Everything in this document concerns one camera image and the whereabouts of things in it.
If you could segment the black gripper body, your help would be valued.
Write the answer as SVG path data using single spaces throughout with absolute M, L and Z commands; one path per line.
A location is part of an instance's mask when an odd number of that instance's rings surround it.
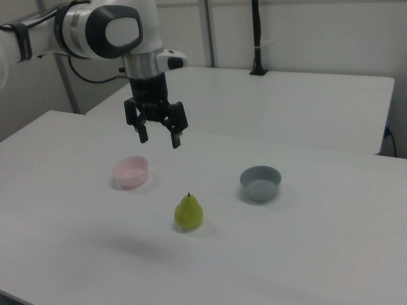
M 130 79 L 132 91 L 132 120 L 137 110 L 147 121 L 162 122 L 167 117 L 168 89 L 164 74 L 148 79 Z

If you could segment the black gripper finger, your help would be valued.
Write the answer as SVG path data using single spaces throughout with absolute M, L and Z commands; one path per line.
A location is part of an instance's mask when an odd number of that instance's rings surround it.
M 127 125 L 133 126 L 134 130 L 139 134 L 140 142 L 148 141 L 148 133 L 146 130 L 146 117 L 143 113 L 137 114 L 137 103 L 133 98 L 124 101 L 125 118 Z
M 160 123 L 170 132 L 172 147 L 177 149 L 181 145 L 181 135 L 188 127 L 183 103 L 176 102 L 175 104 L 166 105 Z

